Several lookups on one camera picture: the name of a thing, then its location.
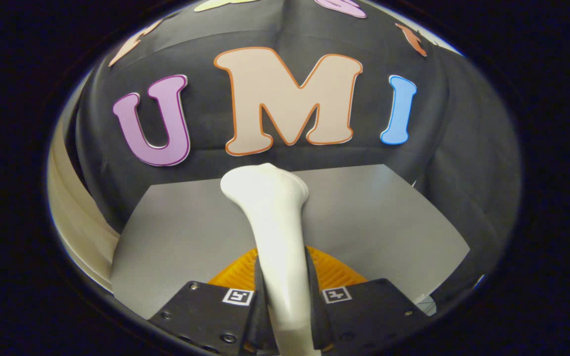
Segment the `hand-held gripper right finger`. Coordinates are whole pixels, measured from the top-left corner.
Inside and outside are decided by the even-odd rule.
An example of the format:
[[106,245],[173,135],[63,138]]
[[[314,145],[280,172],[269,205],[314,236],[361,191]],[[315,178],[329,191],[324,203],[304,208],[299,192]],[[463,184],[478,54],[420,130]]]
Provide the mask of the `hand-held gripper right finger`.
[[322,354],[389,354],[430,323],[388,279],[368,281],[311,246],[306,257],[312,340]]

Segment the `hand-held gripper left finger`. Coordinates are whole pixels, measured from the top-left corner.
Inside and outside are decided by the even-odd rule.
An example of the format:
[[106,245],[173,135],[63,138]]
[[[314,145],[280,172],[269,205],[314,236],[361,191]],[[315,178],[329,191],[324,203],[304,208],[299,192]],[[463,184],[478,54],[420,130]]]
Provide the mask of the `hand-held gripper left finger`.
[[210,282],[187,282],[149,322],[195,356],[255,356],[271,349],[257,250],[240,256]]

